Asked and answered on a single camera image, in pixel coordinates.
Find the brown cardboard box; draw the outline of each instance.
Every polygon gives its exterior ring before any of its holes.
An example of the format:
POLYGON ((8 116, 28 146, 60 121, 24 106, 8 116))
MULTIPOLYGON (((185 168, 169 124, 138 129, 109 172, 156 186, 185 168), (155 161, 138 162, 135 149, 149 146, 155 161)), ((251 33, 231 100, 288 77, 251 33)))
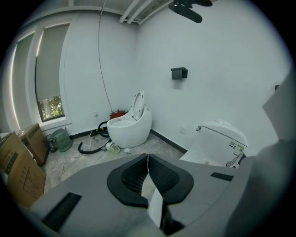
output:
POLYGON ((0 168, 8 174, 7 189, 19 204, 30 208, 43 195, 46 174, 15 133, 3 139, 0 168))
POLYGON ((47 147, 39 124, 34 124, 18 132, 18 137, 33 154, 38 165, 44 165, 47 158, 47 147))

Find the black wall bracket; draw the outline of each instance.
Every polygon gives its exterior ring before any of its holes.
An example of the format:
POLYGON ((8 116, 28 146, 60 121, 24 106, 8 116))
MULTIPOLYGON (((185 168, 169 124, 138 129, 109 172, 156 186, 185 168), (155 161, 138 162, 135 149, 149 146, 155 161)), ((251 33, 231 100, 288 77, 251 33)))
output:
POLYGON ((181 80, 182 78, 187 78, 188 70, 186 68, 175 68, 171 69, 171 71, 173 80, 181 80))

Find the toilet seat lid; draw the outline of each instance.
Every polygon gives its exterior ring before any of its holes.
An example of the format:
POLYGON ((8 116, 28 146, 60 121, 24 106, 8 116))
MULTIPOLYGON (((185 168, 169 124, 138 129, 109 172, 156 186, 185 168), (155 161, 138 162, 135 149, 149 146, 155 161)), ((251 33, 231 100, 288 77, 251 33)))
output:
POLYGON ((131 104, 130 112, 131 115, 138 120, 142 116, 143 107, 144 107, 145 95, 142 90, 139 90, 135 96, 133 103, 131 104))

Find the hanging cable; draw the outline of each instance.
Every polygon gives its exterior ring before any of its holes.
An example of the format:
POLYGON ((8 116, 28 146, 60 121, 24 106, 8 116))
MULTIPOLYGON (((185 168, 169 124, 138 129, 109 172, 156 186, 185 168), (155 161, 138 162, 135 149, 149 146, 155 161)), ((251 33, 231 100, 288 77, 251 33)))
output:
POLYGON ((105 92, 106 92, 106 96, 107 96, 107 99, 108 99, 108 103, 109 103, 111 112, 113 112, 112 107, 111 107, 111 104, 110 104, 110 100, 109 100, 109 97, 108 97, 108 93, 107 93, 107 90, 106 90, 104 78, 103 78, 103 72, 102 72, 102 66, 101 66, 101 58, 100 58, 100 26, 101 26, 101 18, 102 18, 103 9, 105 7, 106 2, 107 2, 107 0, 105 0, 105 2, 104 2, 104 5, 103 5, 102 10, 101 10, 101 13, 100 13, 100 18, 99 18, 99 40, 98 40, 98 44, 99 44, 99 64, 100 64, 100 70, 101 70, 103 85, 104 85, 104 88, 105 88, 105 92))

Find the marble floor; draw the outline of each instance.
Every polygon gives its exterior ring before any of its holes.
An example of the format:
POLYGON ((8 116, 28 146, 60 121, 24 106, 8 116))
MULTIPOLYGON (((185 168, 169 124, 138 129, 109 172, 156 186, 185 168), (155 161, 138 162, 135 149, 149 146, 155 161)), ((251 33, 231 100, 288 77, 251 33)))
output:
MULTIPOLYGON (((46 165, 42 167, 47 175, 44 193, 83 168, 130 155, 123 152, 123 149, 121 149, 120 153, 117 155, 112 154, 108 150, 102 150, 95 154, 81 156, 82 154, 79 153, 77 150, 80 142, 83 142, 83 145, 81 147, 82 150, 89 149, 89 136, 85 136, 75 139, 73 141, 72 147, 66 152, 56 151, 55 153, 49 154, 46 165)), ((97 149, 105 143, 106 138, 103 138, 101 136, 92 137, 91 150, 97 149)), ((153 134, 149 134, 149 137, 145 143, 132 148, 130 153, 133 155, 141 153, 165 154, 166 157, 171 157, 172 159, 180 159, 183 155, 183 153, 168 145, 164 141, 160 140, 157 136, 153 134)), ((142 196, 147 198, 150 202, 154 190, 155 185, 148 175, 143 183, 142 196)))

